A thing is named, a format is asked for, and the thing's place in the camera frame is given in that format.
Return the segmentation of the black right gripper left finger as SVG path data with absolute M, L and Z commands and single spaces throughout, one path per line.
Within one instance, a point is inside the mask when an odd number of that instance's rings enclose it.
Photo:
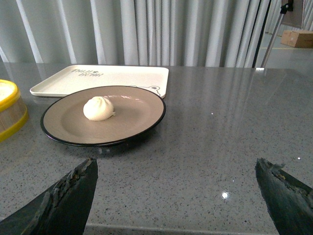
M 98 165 L 89 158 L 0 222 L 2 235 L 81 235 L 89 217 Z

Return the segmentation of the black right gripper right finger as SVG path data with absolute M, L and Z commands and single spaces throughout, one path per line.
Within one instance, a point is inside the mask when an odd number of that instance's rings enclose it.
M 284 166 L 257 159 L 256 179 L 268 213 L 281 235 L 313 233 L 313 189 L 282 170 Z

